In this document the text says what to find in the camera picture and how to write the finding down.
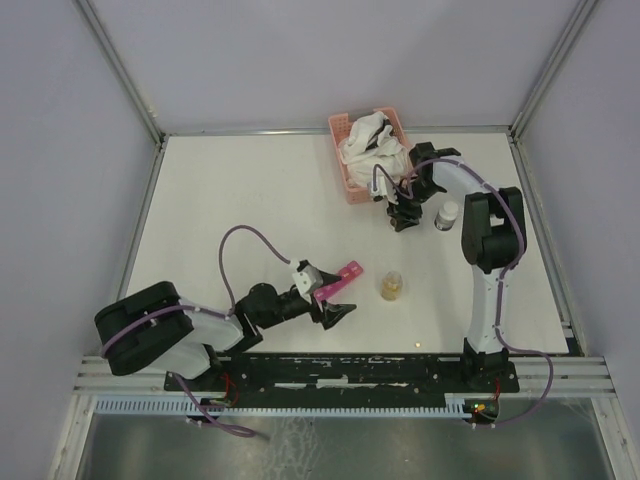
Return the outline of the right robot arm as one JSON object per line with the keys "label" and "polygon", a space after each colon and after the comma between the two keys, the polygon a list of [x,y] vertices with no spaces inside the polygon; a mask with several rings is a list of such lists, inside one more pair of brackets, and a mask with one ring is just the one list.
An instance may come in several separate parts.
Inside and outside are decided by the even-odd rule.
{"label": "right robot arm", "polygon": [[397,232],[418,225],[422,205],[439,193],[462,206],[461,249],[472,269],[473,299],[458,370],[463,386],[481,391],[508,374],[501,317],[507,275],[527,248],[522,192],[517,187],[493,187],[454,148],[418,143],[409,151],[409,160],[412,169],[397,183],[375,168],[371,189],[387,200],[386,213]]}

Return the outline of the pink pill organizer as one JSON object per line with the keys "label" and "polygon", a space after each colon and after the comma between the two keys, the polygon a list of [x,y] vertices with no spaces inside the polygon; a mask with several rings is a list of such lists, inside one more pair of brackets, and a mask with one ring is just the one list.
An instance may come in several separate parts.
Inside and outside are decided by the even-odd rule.
{"label": "pink pill organizer", "polygon": [[323,286],[314,293],[314,297],[318,302],[328,301],[340,291],[344,290],[348,285],[353,283],[364,272],[363,267],[357,261],[351,261],[341,268],[338,274],[341,276],[339,282],[328,286]]}

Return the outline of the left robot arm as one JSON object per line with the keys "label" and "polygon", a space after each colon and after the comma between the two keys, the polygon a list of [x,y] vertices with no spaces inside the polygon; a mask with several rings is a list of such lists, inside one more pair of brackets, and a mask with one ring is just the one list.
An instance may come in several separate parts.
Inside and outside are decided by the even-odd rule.
{"label": "left robot arm", "polygon": [[305,264],[293,279],[282,293],[268,283],[254,285],[230,313],[189,302],[173,283],[158,282],[95,315],[101,357],[115,376],[152,368],[212,389],[221,378],[219,354],[244,353],[262,342],[264,330],[301,316],[329,330],[356,309],[316,297],[340,281],[336,274]]}

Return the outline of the glass pill bottle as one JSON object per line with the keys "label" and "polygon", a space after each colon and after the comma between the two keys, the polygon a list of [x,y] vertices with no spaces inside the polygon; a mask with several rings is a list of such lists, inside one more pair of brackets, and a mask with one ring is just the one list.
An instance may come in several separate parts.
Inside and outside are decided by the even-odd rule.
{"label": "glass pill bottle", "polygon": [[397,300],[401,296],[402,289],[403,278],[399,272],[389,271],[383,276],[380,284],[380,295],[384,300]]}

